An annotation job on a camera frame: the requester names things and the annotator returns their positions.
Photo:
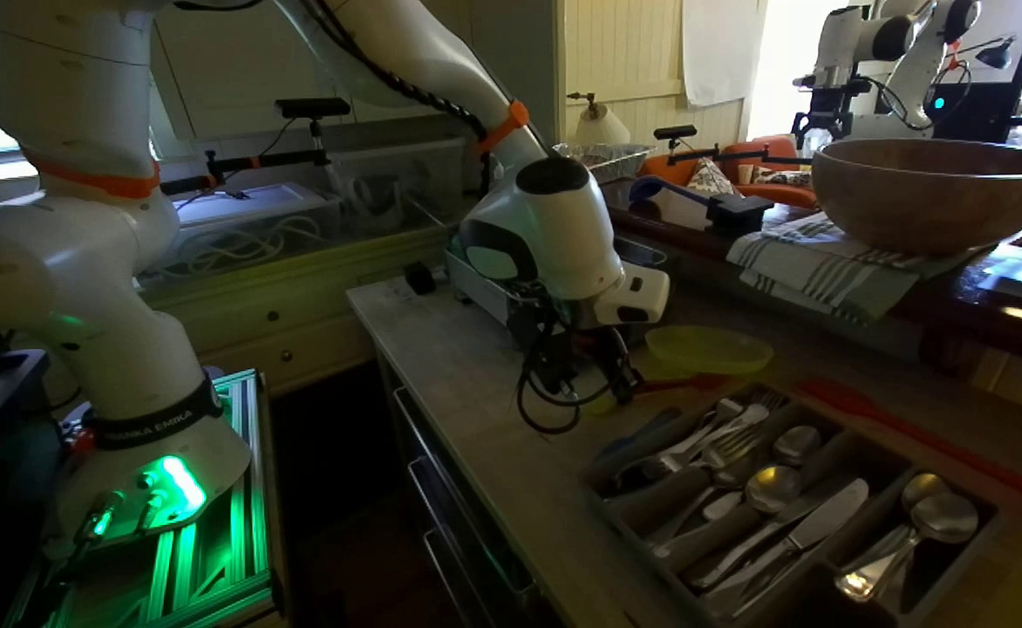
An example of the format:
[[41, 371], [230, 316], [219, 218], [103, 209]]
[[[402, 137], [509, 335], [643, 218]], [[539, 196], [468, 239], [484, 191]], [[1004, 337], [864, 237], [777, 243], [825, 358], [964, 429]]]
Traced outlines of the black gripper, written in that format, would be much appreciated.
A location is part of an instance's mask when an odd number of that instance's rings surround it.
[[643, 385], [623, 329], [571, 325], [548, 295], [514, 304], [509, 335], [523, 348], [523, 385], [552, 404], [600, 394], [629, 404]]

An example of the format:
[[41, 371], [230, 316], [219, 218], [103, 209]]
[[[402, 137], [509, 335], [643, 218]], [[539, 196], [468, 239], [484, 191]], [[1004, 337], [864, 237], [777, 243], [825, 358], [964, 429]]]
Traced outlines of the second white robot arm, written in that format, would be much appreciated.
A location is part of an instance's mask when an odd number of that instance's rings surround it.
[[825, 17], [818, 60], [793, 117], [803, 154], [838, 139], [932, 137], [927, 94], [946, 53], [975, 26], [979, 0], [868, 0]]

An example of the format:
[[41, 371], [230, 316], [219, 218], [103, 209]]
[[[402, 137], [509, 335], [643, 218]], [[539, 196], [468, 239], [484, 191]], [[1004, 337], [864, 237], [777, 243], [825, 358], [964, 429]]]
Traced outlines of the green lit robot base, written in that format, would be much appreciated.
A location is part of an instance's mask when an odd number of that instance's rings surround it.
[[254, 371], [219, 372], [203, 415], [64, 421], [68, 459], [41, 525], [41, 567], [10, 628], [218, 628], [273, 593]]

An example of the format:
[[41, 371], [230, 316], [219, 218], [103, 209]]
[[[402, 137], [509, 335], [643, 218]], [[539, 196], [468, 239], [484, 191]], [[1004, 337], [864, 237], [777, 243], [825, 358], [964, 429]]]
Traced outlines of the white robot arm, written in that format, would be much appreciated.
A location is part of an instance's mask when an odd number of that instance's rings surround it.
[[[0, 202], [0, 329], [37, 335], [92, 402], [92, 445], [60, 473], [45, 545], [125, 545], [195, 521], [248, 471], [185, 329], [135, 272], [175, 209], [150, 154], [150, 30], [169, 0], [0, 0], [0, 128], [40, 188]], [[498, 180], [462, 224], [476, 279], [543, 300], [571, 331], [652, 325], [669, 276], [616, 250], [596, 178], [548, 148], [521, 100], [424, 0], [304, 0], [386, 82], [482, 126]]]

